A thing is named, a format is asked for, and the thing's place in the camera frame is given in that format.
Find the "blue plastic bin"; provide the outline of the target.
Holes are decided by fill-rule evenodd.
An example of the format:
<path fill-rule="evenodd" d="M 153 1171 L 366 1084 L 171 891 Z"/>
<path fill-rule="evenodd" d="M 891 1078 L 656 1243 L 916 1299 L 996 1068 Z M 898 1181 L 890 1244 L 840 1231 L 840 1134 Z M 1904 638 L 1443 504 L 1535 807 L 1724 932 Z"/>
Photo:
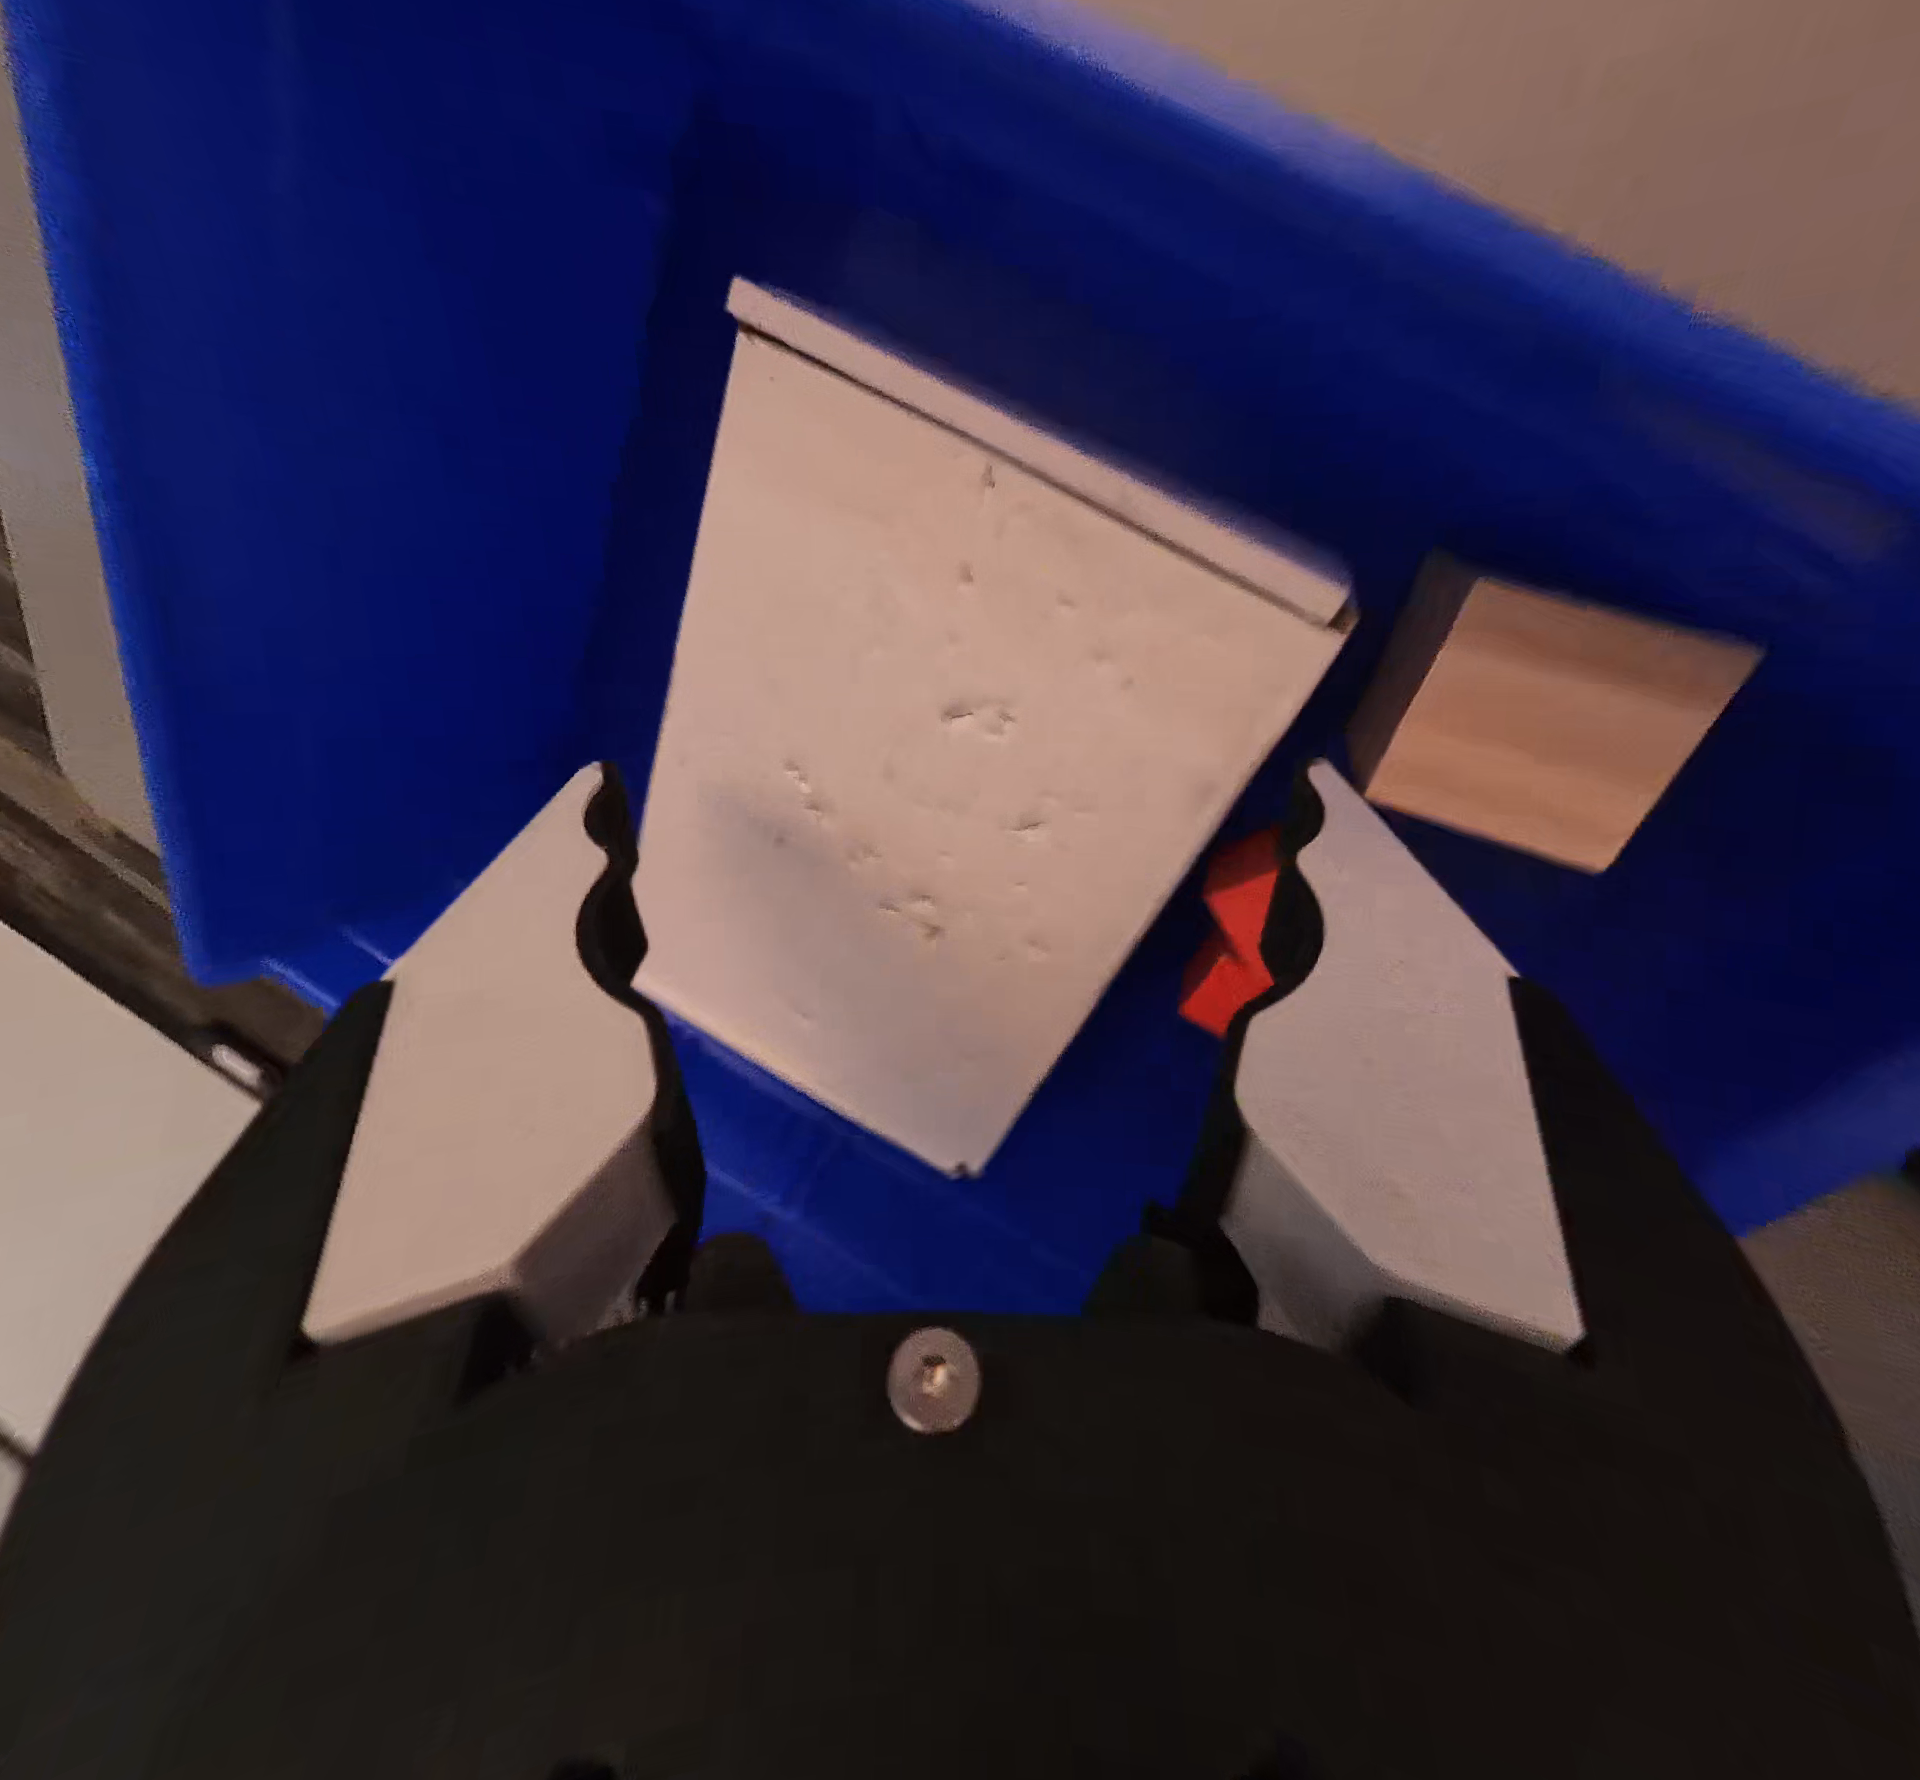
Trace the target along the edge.
<path fill-rule="evenodd" d="M 1071 0 L 9 0 L 185 961 L 656 755 L 749 275 L 1281 527 L 1759 644 L 1601 881 L 1415 828 L 1728 1231 L 1916 1152 L 1916 411 Z"/>

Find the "white cardboard mailer box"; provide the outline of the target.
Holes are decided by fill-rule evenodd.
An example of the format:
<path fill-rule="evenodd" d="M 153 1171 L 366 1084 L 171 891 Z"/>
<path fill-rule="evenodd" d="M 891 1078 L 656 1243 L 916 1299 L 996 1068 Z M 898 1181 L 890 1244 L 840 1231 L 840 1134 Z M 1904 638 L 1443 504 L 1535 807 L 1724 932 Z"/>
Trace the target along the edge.
<path fill-rule="evenodd" d="M 647 997 L 972 1176 L 1352 632 L 1352 577 L 764 282 L 636 832 Z"/>

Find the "natural wooden cube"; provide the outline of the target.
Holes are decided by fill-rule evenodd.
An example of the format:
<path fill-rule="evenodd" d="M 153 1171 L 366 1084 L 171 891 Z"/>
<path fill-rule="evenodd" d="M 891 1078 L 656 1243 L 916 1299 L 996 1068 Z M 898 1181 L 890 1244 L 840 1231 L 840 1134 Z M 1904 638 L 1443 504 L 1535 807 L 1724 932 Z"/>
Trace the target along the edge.
<path fill-rule="evenodd" d="M 1431 552 L 1350 719 L 1381 807 L 1606 875 L 1759 673 L 1764 646 Z"/>

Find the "red cube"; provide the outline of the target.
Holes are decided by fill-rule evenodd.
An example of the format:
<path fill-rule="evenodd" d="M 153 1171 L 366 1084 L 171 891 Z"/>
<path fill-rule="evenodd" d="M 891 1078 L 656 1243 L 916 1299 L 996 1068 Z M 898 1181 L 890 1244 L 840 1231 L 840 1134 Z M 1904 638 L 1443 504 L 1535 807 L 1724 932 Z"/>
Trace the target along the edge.
<path fill-rule="evenodd" d="M 1229 1036 L 1231 1017 L 1276 986 L 1262 942 L 1278 881 L 1278 828 L 1262 828 L 1231 848 L 1217 848 L 1206 871 L 1209 936 L 1185 961 L 1179 1017 L 1217 1042 Z"/>

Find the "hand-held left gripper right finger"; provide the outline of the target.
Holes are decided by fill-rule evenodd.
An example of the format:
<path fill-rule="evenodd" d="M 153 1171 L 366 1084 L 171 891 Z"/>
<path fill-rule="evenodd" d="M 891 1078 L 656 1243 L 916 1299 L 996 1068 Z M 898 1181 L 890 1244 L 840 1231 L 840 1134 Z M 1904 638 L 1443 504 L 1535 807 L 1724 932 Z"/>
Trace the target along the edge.
<path fill-rule="evenodd" d="M 1179 1231 L 1229 1314 L 1343 1346 L 1415 1302 L 1524 1346 L 1585 1333 L 1512 961 L 1334 770 L 1300 766 Z"/>

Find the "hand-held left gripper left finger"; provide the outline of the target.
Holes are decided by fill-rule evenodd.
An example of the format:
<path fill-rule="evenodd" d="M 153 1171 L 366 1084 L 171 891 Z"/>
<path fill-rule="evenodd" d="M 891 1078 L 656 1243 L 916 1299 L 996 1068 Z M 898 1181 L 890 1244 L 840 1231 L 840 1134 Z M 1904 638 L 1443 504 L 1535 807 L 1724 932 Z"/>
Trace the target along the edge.
<path fill-rule="evenodd" d="M 684 1290 L 707 1161 L 631 881 L 628 790 L 589 764 L 388 974 L 312 1342 L 477 1299 L 572 1342 Z"/>

